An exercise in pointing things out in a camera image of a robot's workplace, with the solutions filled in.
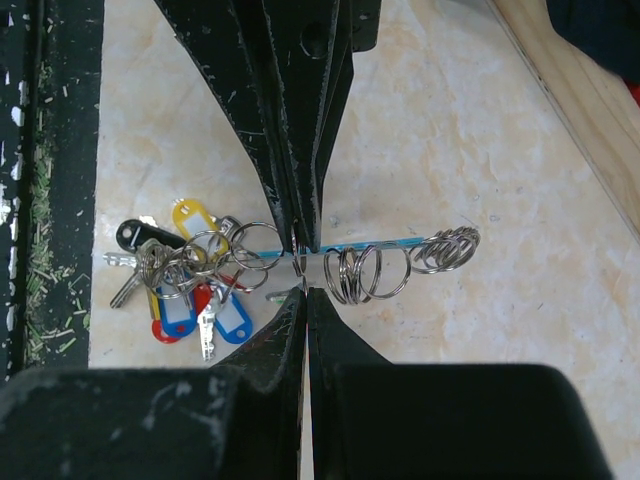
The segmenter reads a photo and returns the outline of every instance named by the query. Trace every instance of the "yellow key tag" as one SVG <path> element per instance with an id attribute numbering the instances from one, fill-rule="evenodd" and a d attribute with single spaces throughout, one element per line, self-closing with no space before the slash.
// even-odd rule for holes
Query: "yellow key tag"
<path id="1" fill-rule="evenodd" d="M 172 216 L 173 223 L 187 240 L 207 230 L 220 231 L 207 213 L 207 210 L 197 200 L 181 200 L 173 208 Z M 209 243 L 210 240 L 211 237 L 204 236 L 197 239 L 194 243 L 208 250 L 211 247 Z M 220 237 L 220 241 L 216 243 L 215 250 L 210 252 L 210 254 L 215 253 L 222 255 L 227 250 L 229 250 L 228 242 Z"/>

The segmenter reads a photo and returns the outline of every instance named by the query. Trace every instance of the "blue key tag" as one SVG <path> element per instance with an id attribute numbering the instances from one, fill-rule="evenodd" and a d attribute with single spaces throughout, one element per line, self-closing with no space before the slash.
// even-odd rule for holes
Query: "blue key tag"
<path id="1" fill-rule="evenodd" d="M 162 283 L 157 289 L 161 294 L 176 293 L 176 289 L 166 283 Z M 182 297 L 164 300 L 159 298 L 160 320 L 162 330 L 170 337 L 186 337 L 198 326 L 198 315 L 194 307 L 195 301 L 193 293 L 189 294 L 191 308 L 188 308 L 185 299 Z"/>
<path id="2" fill-rule="evenodd" d="M 224 293 L 225 287 L 218 286 Z M 222 338 L 234 345 L 246 342 L 253 333 L 253 323 L 246 310 L 232 293 L 222 310 L 216 314 L 216 330 Z"/>

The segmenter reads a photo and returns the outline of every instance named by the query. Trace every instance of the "black fabric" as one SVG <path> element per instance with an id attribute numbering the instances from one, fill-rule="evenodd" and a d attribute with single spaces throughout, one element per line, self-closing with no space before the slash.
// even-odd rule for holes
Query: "black fabric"
<path id="1" fill-rule="evenodd" d="M 607 70 L 640 83 L 640 0 L 547 0 L 555 31 Z"/>

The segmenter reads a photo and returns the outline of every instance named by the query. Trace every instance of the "marble tile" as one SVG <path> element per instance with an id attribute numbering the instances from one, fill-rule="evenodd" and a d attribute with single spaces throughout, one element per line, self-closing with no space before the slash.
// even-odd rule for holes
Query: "marble tile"
<path id="1" fill-rule="evenodd" d="M 412 277 L 393 300 L 340 307 L 343 319 L 395 362 L 559 368 L 616 473 L 639 475 L 640 248 L 487 5 L 385 1 L 378 46 L 355 56 L 355 70 L 323 243 L 462 224 L 477 226 L 482 243 L 464 268 Z M 175 198 L 243 221 L 270 215 L 233 130 L 151 0 L 106 0 L 100 114 L 91 365 L 203 366 L 197 336 L 172 346 L 151 337 L 142 292 L 108 308 L 129 272 L 101 255 L 117 248 L 127 218 L 170 227 Z M 276 283 L 294 281 L 288 270 Z M 242 300 L 258 326 L 275 313 L 262 293 Z M 218 360 L 230 351 L 217 341 Z"/>

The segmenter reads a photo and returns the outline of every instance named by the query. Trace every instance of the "wooden edge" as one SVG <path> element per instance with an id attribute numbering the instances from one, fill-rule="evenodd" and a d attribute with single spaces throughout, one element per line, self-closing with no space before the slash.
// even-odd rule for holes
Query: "wooden edge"
<path id="1" fill-rule="evenodd" d="M 640 108 L 624 82 L 555 33 L 544 0 L 488 0 L 640 242 Z"/>

